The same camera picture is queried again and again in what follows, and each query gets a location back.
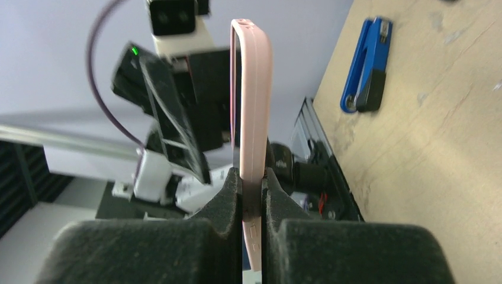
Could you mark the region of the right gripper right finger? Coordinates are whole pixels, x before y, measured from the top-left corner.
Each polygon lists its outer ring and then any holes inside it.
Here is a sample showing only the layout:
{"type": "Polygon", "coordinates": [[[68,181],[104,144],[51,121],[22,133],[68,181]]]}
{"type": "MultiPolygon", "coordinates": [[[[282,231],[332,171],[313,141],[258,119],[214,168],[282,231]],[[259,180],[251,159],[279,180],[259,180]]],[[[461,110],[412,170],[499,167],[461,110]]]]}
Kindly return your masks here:
{"type": "Polygon", "coordinates": [[[415,225],[311,218],[263,181],[263,283],[453,283],[433,234],[415,225]]]}

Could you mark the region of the pink phone case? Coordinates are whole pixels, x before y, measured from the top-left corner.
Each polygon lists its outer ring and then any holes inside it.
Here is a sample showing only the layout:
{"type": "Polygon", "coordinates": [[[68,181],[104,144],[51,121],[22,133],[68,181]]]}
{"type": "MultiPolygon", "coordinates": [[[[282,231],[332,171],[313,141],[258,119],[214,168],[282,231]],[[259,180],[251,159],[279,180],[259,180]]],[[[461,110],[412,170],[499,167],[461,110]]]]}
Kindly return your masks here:
{"type": "Polygon", "coordinates": [[[262,268],[262,179],[265,174],[272,89],[273,52],[269,37],[248,19],[230,26],[230,125],[234,146],[234,36],[241,54],[240,180],[243,234],[250,267],[262,268]]]}

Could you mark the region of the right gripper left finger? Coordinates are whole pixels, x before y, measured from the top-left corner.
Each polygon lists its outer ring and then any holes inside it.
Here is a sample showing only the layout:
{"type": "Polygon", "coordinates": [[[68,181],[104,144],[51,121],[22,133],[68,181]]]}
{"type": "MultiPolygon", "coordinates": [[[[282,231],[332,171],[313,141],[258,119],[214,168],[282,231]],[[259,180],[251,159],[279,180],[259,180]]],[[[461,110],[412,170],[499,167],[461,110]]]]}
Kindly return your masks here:
{"type": "Polygon", "coordinates": [[[73,222],[57,235],[36,283],[241,283],[242,187],[222,189],[187,219],[73,222]]]}

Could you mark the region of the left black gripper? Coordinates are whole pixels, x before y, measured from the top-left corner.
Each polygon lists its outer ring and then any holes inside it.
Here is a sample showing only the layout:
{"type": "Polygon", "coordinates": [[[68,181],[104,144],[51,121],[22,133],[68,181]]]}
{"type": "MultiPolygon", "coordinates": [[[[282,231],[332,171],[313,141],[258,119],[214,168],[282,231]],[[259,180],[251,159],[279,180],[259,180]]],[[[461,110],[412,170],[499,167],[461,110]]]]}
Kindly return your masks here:
{"type": "Polygon", "coordinates": [[[115,69],[112,92],[154,115],[163,152],[175,170],[210,185],[202,151],[222,147],[230,131],[230,50],[173,56],[172,73],[165,61],[150,54],[128,42],[115,69]]]}

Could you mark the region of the black smartphone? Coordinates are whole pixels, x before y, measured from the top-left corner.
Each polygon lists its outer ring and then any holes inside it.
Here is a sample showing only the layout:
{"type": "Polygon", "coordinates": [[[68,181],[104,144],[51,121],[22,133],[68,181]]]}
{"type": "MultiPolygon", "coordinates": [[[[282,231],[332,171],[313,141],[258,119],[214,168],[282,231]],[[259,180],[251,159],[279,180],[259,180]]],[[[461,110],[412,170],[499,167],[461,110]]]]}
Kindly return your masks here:
{"type": "Polygon", "coordinates": [[[240,116],[241,116],[241,54],[240,43],[234,36],[234,150],[233,161],[235,168],[240,168],[240,116]]]}

